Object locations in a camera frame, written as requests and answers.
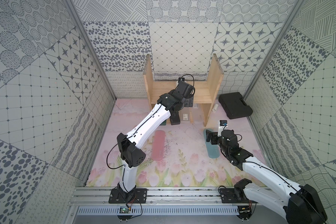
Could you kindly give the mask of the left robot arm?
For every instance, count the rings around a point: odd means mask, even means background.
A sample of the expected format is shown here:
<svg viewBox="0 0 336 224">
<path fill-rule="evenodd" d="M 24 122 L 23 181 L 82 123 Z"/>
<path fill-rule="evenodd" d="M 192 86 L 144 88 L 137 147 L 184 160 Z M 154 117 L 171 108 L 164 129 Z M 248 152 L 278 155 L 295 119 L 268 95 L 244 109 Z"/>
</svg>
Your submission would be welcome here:
<svg viewBox="0 0 336 224">
<path fill-rule="evenodd" d="M 119 148 L 123 168 L 122 179 L 117 185 L 118 192 L 123 196 L 134 193 L 136 188 L 137 167 L 143 163 L 146 154 L 141 150 L 149 136 L 174 114 L 184 108 L 184 103 L 195 94 L 195 87 L 184 80 L 178 81 L 176 88 L 162 94 L 151 112 L 130 132 L 117 136 L 115 147 Z"/>
</svg>

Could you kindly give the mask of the clear pencil case with label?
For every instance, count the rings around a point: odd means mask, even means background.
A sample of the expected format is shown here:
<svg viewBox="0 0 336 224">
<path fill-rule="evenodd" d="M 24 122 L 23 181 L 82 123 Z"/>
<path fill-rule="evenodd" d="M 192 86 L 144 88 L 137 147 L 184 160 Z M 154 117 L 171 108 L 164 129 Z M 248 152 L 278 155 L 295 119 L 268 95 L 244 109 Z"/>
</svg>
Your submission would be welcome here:
<svg viewBox="0 0 336 224">
<path fill-rule="evenodd" d="M 180 121 L 181 123 L 190 123 L 190 108 L 184 107 L 180 112 Z"/>
</svg>

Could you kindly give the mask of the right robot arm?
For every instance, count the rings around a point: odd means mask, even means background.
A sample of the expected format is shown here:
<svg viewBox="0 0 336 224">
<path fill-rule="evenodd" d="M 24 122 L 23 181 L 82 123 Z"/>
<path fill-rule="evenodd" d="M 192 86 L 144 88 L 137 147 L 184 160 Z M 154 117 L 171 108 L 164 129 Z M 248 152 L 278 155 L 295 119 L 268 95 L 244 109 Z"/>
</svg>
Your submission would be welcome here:
<svg viewBox="0 0 336 224">
<path fill-rule="evenodd" d="M 250 200 L 274 211 L 289 224 L 325 224 L 328 217 L 315 188 L 289 180 L 241 148 L 233 130 L 205 131 L 206 142 L 218 145 L 222 155 L 237 167 L 265 184 L 263 189 L 246 178 L 234 185 L 237 201 Z"/>
</svg>

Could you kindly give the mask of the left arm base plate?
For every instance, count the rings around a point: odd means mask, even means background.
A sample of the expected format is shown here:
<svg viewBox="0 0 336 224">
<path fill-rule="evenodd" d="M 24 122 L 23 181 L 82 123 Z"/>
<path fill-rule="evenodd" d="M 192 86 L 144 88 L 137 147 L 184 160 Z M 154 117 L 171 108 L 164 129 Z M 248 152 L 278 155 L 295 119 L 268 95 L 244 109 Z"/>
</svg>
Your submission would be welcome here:
<svg viewBox="0 0 336 224">
<path fill-rule="evenodd" d="M 147 189 L 134 188 L 129 193 L 125 192 L 121 188 L 114 188 L 111 190 L 109 203 L 110 204 L 129 204 L 129 203 L 146 203 Z"/>
</svg>

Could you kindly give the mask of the pink pencil case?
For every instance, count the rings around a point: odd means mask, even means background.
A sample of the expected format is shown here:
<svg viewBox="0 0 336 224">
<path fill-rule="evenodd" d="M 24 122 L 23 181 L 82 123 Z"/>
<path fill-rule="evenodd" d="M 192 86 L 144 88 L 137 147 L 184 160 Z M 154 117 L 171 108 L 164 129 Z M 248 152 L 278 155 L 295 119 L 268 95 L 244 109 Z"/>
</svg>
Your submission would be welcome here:
<svg viewBox="0 0 336 224">
<path fill-rule="evenodd" d="M 156 130 L 153 144 L 151 159 L 154 161 L 161 161 L 164 157 L 164 145 L 165 145 L 166 133 L 162 130 Z"/>
</svg>

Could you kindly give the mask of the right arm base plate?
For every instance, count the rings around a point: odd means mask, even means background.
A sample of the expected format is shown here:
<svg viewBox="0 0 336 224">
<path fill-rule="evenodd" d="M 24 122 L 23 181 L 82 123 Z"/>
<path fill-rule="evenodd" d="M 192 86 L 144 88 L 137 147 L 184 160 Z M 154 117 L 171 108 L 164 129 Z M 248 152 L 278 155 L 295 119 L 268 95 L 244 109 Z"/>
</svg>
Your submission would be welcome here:
<svg viewBox="0 0 336 224">
<path fill-rule="evenodd" d="M 220 194 L 222 203 L 255 203 L 255 201 L 249 200 L 244 193 L 234 188 L 220 186 L 218 193 Z"/>
</svg>

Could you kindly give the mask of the teal pencil case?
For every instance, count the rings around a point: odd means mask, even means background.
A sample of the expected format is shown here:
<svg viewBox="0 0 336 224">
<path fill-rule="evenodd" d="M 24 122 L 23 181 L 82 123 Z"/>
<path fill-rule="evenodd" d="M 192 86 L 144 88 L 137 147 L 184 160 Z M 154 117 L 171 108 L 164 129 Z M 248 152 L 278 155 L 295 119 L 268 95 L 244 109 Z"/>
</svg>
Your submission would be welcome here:
<svg viewBox="0 0 336 224">
<path fill-rule="evenodd" d="M 218 145 L 212 145 L 211 142 L 206 141 L 207 139 L 207 132 L 206 131 L 212 131 L 212 129 L 205 129 L 203 131 L 204 141 L 207 149 L 208 157 L 211 159 L 219 158 L 220 151 Z"/>
</svg>

